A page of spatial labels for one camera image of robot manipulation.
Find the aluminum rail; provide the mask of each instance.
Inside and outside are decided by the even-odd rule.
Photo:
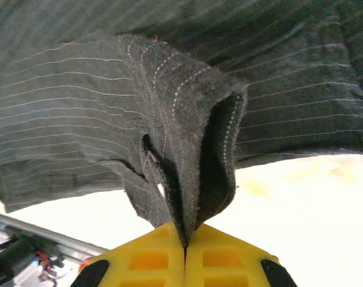
[[[57,248],[63,257],[77,263],[81,263],[88,257],[98,256],[108,251],[105,248],[0,214],[0,231],[4,232],[6,226],[14,227],[56,242]]]

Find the pinstripe cloth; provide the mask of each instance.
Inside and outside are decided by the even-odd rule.
[[[363,153],[363,1],[0,1],[7,211],[124,187],[186,244],[235,167],[345,152]]]

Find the white background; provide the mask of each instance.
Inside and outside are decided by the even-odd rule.
[[[276,255],[298,287],[363,287],[363,156],[281,161],[238,170],[236,180],[234,202],[207,224]],[[109,249],[152,230],[123,191],[9,216]]]

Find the gray pinstripe fabric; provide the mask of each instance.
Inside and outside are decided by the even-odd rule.
[[[344,152],[363,153],[363,1],[0,1],[9,211],[125,187],[187,243],[234,167]]]

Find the yellow gripper pad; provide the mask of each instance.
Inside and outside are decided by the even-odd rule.
[[[278,261],[203,224],[186,257],[173,223],[85,260],[71,287],[297,287]]]

